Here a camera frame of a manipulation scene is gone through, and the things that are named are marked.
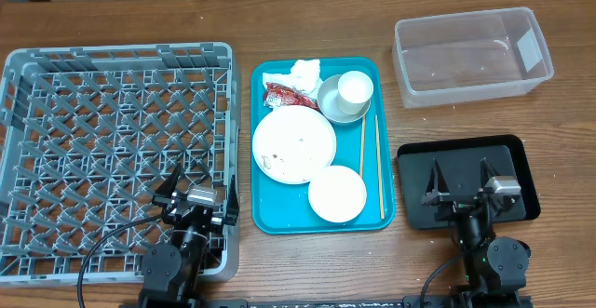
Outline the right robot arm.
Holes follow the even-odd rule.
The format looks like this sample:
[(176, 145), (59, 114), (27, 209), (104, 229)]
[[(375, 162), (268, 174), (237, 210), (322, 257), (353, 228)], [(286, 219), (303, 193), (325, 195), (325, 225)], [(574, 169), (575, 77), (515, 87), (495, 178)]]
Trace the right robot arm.
[[(440, 165), (433, 162), (421, 203), (437, 209), (435, 219), (457, 231), (461, 254), (437, 268), (426, 280), (417, 299), (420, 307), (528, 308), (532, 301), (519, 290), (526, 286), (525, 273), (531, 249), (517, 239), (498, 237), (493, 217), (516, 205), (522, 188), (513, 176), (498, 173), (485, 158), (481, 160), (481, 187), (475, 194), (453, 195)], [(447, 296), (428, 297), (431, 282), (448, 266), (461, 261), (466, 284), (455, 286)]]

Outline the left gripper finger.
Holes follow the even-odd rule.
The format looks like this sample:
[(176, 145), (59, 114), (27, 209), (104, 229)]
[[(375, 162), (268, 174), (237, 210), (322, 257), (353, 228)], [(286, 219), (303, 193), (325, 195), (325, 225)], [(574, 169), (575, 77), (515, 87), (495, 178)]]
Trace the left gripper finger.
[(227, 199), (225, 206), (225, 218), (227, 220), (236, 220), (239, 215), (239, 203), (237, 198), (237, 182), (230, 181), (227, 190)]
[(178, 163), (169, 177), (156, 189), (156, 194), (171, 197), (176, 190), (176, 185), (182, 174), (183, 166)]

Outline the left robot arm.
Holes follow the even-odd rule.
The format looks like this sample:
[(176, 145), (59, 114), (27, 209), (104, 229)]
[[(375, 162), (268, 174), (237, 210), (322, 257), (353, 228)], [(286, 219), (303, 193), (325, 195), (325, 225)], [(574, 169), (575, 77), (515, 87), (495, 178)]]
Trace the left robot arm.
[(177, 189), (183, 167), (153, 192), (152, 204), (161, 208), (159, 219), (171, 227), (170, 238), (144, 253), (142, 290), (138, 305), (151, 307), (206, 307), (196, 292), (200, 277), (231, 278), (237, 269), (239, 203), (234, 175), (226, 185), (224, 200), (212, 188)]

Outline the white paper cup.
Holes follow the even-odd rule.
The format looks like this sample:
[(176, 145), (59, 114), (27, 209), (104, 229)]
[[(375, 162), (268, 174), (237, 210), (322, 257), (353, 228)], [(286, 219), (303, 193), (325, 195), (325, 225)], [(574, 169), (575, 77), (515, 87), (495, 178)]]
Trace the white paper cup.
[(373, 95), (373, 81), (365, 73), (349, 71), (338, 80), (338, 107), (344, 114), (357, 114)]

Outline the red sauce packet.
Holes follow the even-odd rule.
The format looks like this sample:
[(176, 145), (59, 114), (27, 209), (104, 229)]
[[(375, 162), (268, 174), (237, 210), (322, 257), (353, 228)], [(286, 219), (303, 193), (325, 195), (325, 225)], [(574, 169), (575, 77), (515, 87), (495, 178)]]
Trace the red sauce packet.
[(265, 87), (264, 106), (276, 109), (282, 106), (298, 105), (319, 110), (316, 100), (290, 87), (272, 82), (267, 82)]

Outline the white napkin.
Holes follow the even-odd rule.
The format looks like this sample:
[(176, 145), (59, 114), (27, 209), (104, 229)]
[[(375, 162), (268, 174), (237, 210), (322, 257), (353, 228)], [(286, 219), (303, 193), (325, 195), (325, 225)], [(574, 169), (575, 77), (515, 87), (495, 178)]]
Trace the white napkin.
[(297, 60), (288, 74), (263, 73), (262, 82), (264, 87), (269, 83), (282, 85), (314, 100), (323, 83), (320, 78), (320, 60)]

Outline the grey round bowl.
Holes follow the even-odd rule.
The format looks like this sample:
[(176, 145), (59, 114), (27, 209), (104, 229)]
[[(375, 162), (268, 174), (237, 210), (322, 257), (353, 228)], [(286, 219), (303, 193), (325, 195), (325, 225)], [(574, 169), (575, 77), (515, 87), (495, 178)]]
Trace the grey round bowl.
[(325, 80), (318, 91), (318, 107), (321, 113), (332, 123), (337, 125), (348, 125), (354, 123), (365, 116), (368, 112), (371, 101), (368, 100), (354, 114), (345, 114), (339, 109), (339, 91), (338, 82), (341, 75), (333, 75)]

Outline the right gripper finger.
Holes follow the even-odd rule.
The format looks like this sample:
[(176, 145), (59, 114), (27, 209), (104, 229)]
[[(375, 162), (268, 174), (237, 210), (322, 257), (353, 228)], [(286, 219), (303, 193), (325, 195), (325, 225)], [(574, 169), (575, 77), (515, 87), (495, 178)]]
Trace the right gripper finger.
[(481, 160), (481, 187), (484, 190), (496, 190), (499, 185), (500, 173), (490, 161), (484, 157)]
[(449, 188), (442, 175), (439, 162), (436, 159), (433, 159), (433, 165), (430, 172), (429, 182), (427, 184), (426, 195), (439, 195), (449, 193)]

